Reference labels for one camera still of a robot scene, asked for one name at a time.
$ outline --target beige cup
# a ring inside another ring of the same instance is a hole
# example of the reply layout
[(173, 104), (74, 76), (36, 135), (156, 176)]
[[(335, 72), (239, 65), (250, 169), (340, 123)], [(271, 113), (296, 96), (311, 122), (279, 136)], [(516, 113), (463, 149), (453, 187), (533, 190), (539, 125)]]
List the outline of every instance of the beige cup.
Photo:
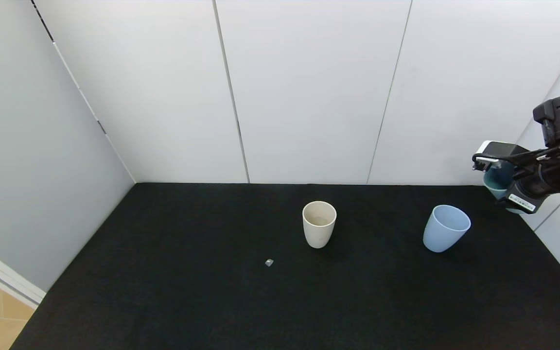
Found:
[(302, 210), (302, 220), (304, 221), (304, 235), (309, 246), (323, 248), (332, 236), (336, 222), (336, 209), (327, 202), (310, 202)]

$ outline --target cup rim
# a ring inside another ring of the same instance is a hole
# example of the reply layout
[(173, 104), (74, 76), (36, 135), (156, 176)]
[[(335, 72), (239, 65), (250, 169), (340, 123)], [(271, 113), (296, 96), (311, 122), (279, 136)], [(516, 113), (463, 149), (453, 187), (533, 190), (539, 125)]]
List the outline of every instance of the cup rim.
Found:
[[(304, 214), (305, 211), (306, 211), (306, 208), (308, 208), (308, 206), (309, 206), (310, 204), (313, 204), (313, 203), (323, 203), (323, 204), (327, 204), (327, 206), (329, 206), (329, 207), (334, 211), (334, 219), (332, 219), (332, 221), (330, 221), (329, 224), (325, 224), (325, 225), (315, 225), (315, 224), (313, 224), (312, 222), (310, 222), (308, 219), (306, 219), (306, 215)], [(333, 206), (332, 204), (329, 204), (328, 202), (324, 202), (324, 201), (313, 201), (313, 202), (310, 202), (309, 204), (306, 204), (306, 205), (304, 206), (304, 208), (302, 209), (302, 219), (304, 219), (308, 224), (314, 226), (315, 228), (317, 228), (317, 227), (318, 227), (318, 228), (326, 228), (327, 226), (329, 226), (329, 225), (333, 224), (334, 222), (336, 222), (336, 208), (334, 208), (334, 206)]]
[(485, 182), (485, 177), (487, 176), (487, 172), (483, 174), (483, 186), (485, 186), (485, 188), (487, 188), (490, 191), (495, 191), (495, 192), (505, 192), (507, 189), (500, 189), (500, 188), (493, 188), (491, 186), (489, 186), (486, 182)]
[[(458, 212), (462, 213), (464, 215), (464, 217), (466, 218), (466, 220), (468, 221), (468, 226), (466, 226), (466, 228), (462, 229), (462, 230), (456, 230), (455, 228), (450, 228), (449, 226), (446, 226), (445, 224), (443, 224), (442, 222), (440, 222), (440, 220), (438, 220), (438, 217), (436, 217), (436, 209), (440, 208), (440, 207), (449, 207), (449, 208), (453, 208), (455, 210), (457, 210)], [(440, 224), (443, 228), (447, 228), (451, 231), (455, 231), (455, 232), (465, 232), (467, 230), (469, 230), (469, 228), (471, 228), (471, 225), (473, 224), (473, 222), (471, 221), (471, 218), (468, 216), (468, 214), (464, 213), (464, 211), (460, 208), (454, 207), (454, 206), (449, 206), (448, 204), (440, 204), (438, 206), (435, 206), (433, 208), (433, 210), (431, 210), (431, 214), (434, 217), (434, 220)]]

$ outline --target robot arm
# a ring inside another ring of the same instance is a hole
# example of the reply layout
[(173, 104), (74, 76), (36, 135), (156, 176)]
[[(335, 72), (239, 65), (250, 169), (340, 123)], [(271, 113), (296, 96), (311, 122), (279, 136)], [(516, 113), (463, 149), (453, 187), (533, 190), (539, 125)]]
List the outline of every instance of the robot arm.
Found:
[(513, 181), (496, 204), (526, 213), (535, 213), (549, 195), (560, 193), (560, 97), (535, 107), (533, 119), (542, 124), (546, 149), (485, 141), (472, 156), (475, 170), (513, 167)]

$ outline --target door frame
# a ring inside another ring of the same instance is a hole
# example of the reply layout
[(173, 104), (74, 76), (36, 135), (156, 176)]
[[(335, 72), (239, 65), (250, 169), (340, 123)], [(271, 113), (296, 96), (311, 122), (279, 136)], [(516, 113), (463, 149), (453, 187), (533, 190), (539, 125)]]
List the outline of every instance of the door frame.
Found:
[(2, 261), (0, 261), (0, 289), (34, 310), (46, 294)]

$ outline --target light blue cup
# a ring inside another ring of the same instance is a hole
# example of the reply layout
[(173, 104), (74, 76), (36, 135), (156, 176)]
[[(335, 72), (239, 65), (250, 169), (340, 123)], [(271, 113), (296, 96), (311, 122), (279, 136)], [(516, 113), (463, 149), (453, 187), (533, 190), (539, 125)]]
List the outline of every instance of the light blue cup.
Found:
[[(496, 199), (502, 198), (507, 188), (513, 182), (513, 165), (504, 166), (500, 169), (491, 168), (483, 174), (483, 185)], [(523, 213), (522, 210), (506, 208), (509, 212)]]
[(422, 243), (432, 252), (444, 252), (471, 228), (471, 219), (460, 209), (453, 206), (436, 206), (431, 211)]

